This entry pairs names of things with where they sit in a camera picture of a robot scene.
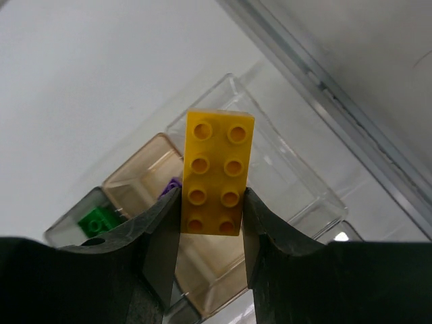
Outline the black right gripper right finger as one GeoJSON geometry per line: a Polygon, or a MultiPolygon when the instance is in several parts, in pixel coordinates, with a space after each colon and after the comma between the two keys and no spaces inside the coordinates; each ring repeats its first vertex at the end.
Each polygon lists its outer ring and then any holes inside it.
{"type": "Polygon", "coordinates": [[[244,193],[248,287],[258,323],[430,323],[431,244],[322,244],[244,193]]]}

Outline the aluminium table frame rail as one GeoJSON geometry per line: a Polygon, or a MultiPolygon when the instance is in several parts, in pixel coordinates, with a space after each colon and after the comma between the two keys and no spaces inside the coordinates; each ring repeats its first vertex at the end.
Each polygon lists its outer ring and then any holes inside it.
{"type": "Polygon", "coordinates": [[[222,1],[425,236],[431,235],[430,1],[222,1]]]}

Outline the clear transparent bin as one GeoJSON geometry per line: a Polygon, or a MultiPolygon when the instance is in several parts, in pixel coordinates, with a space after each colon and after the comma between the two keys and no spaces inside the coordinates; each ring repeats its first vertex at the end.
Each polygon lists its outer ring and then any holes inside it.
{"type": "Polygon", "coordinates": [[[285,143],[255,99],[231,74],[200,97],[167,126],[183,136],[190,110],[235,111],[255,118],[246,188],[284,221],[322,243],[355,241],[347,208],[318,175],[285,143]]]}

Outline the amber transparent bin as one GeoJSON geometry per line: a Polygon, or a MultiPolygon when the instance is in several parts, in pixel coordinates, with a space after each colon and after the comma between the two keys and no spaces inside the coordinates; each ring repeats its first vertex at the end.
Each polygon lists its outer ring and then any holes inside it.
{"type": "MultiPolygon", "coordinates": [[[[130,219],[153,206],[172,178],[183,171],[183,136],[158,133],[102,185],[121,214],[130,219]]],[[[243,237],[182,234],[175,279],[206,319],[247,289],[243,237]]]]}

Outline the yellow rectangular lego brick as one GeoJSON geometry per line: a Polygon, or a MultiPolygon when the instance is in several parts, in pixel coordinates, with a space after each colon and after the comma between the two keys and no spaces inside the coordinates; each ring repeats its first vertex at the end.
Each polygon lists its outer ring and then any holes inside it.
{"type": "Polygon", "coordinates": [[[235,111],[186,114],[181,231],[238,236],[255,118],[235,111]]]}

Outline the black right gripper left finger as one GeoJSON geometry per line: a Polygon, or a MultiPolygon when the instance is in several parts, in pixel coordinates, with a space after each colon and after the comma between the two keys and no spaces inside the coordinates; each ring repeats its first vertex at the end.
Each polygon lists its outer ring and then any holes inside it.
{"type": "Polygon", "coordinates": [[[160,323],[171,302],[182,195],[79,246],[1,239],[2,323],[160,323]]]}

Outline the green lego brick in bin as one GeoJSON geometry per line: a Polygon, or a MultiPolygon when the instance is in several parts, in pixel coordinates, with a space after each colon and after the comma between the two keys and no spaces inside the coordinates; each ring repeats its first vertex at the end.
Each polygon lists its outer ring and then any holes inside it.
{"type": "Polygon", "coordinates": [[[87,238],[93,238],[112,230],[121,223],[121,219],[111,209],[95,207],[79,220],[78,226],[87,238]]]}

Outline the purple butterfly lego brick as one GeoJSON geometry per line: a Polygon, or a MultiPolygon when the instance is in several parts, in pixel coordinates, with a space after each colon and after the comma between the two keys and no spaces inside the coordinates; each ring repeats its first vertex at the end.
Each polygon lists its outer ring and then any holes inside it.
{"type": "Polygon", "coordinates": [[[170,181],[168,182],[168,184],[166,185],[166,187],[164,187],[162,193],[159,195],[158,199],[165,196],[172,189],[181,188],[181,187],[182,187],[182,183],[177,177],[171,178],[170,181]]]}

